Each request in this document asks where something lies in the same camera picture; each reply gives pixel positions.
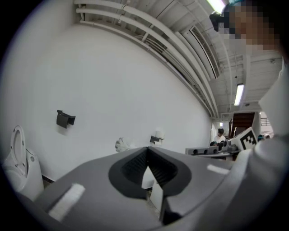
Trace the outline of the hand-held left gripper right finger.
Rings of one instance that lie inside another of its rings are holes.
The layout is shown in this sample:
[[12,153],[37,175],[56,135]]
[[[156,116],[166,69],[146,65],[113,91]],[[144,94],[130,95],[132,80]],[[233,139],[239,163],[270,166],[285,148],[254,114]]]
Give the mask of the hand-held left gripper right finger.
[[233,161],[148,148],[148,166],[162,189],[160,221],[172,223],[190,213],[217,188]]

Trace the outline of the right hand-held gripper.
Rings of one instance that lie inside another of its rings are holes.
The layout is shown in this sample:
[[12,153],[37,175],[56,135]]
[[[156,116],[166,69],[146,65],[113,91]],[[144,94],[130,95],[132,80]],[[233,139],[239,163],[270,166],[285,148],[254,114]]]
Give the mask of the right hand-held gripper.
[[225,140],[221,145],[219,152],[218,146],[202,147],[202,148],[186,148],[186,155],[214,155],[214,154],[230,154],[238,155],[241,151],[253,149],[257,144],[257,138],[252,127],[238,134],[236,137]]

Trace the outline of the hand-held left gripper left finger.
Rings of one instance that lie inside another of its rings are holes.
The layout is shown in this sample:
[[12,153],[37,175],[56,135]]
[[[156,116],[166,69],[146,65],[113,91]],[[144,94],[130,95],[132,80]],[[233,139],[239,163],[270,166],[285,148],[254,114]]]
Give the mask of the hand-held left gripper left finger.
[[63,229],[158,229],[142,180],[147,148],[94,159],[49,185],[36,205]]

